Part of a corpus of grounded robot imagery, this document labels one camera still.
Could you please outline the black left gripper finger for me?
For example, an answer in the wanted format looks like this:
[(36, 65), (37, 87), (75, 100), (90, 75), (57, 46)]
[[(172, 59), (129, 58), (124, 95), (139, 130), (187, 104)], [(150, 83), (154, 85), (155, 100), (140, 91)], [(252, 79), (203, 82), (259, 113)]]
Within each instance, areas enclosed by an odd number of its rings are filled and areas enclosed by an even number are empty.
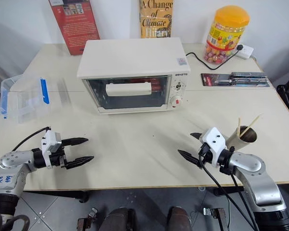
[(69, 138), (69, 139), (64, 139), (61, 140), (61, 147), (65, 147), (65, 146), (74, 146), (74, 145), (79, 145), (82, 144), (84, 142), (87, 142), (88, 139), (87, 138)]
[(84, 165), (85, 163), (90, 162), (93, 159), (94, 159), (94, 156), (83, 156), (83, 157), (76, 158), (75, 160), (70, 161), (70, 162), (65, 161), (65, 168), (72, 169), (75, 167), (79, 167), (81, 165)]

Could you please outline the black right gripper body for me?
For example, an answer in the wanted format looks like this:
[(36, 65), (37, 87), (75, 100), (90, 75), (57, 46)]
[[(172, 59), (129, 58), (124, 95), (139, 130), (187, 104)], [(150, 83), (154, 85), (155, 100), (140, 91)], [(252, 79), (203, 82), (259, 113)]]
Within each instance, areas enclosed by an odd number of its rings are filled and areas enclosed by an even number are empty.
[(212, 164), (213, 154), (210, 151), (210, 146), (206, 142), (200, 147), (198, 155), (202, 166), (204, 166), (206, 163)]

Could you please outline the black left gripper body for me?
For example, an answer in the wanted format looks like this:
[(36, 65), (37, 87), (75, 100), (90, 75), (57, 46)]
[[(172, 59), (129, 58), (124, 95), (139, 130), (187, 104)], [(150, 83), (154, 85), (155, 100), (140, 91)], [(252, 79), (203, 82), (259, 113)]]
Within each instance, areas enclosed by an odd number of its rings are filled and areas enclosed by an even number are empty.
[(61, 168), (66, 167), (67, 159), (64, 147), (60, 146), (55, 152), (51, 152), (49, 159), (52, 166)]

